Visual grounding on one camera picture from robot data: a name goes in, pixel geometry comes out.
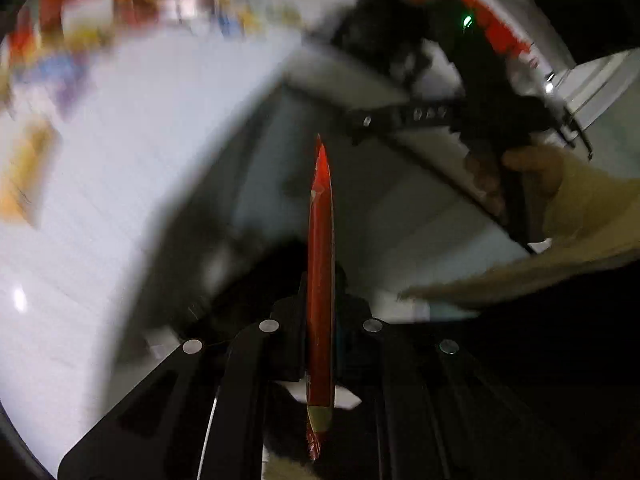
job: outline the beige sleeve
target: beige sleeve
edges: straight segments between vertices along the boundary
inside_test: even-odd
[[[543,227],[556,244],[590,236],[640,196],[640,180],[610,176],[570,154],[564,157],[563,173],[560,189],[546,208]]]
[[[262,475],[264,480],[319,480],[308,468],[270,454]]]

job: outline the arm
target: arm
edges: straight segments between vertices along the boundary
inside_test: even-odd
[[[640,180],[624,180],[562,154],[562,184],[547,205],[544,232],[567,244],[593,235],[640,198]]]

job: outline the metal screw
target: metal screw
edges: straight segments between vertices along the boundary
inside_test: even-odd
[[[367,332],[380,332],[382,330],[382,323],[377,319],[367,319],[362,327]]]
[[[182,345],[182,351],[185,354],[197,354],[202,350],[202,341],[199,339],[189,339]]]
[[[460,345],[453,341],[453,339],[443,339],[438,345],[441,352],[444,352],[448,355],[457,354],[460,350]]]
[[[260,323],[260,330],[270,334],[280,328],[280,324],[275,319],[265,319]]]

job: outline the finger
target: finger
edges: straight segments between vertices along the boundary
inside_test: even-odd
[[[500,189],[500,179],[489,174],[477,174],[474,186],[486,193],[495,193]]]
[[[484,200],[484,206],[494,216],[500,216],[506,208],[504,199],[500,195],[487,196]]]
[[[471,174],[479,173],[482,169],[480,161],[475,158],[471,153],[465,157],[465,170]]]
[[[513,171],[545,171],[558,156],[550,146],[524,146],[504,152],[502,163]]]

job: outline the hand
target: hand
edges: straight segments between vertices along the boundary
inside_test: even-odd
[[[535,174],[538,191],[546,200],[551,200],[562,184],[562,160],[562,153],[553,146],[525,146],[504,152],[502,156],[502,163],[510,170]],[[492,214],[501,216],[505,206],[495,163],[469,153],[465,168],[474,176],[474,185],[486,193],[484,206]]]

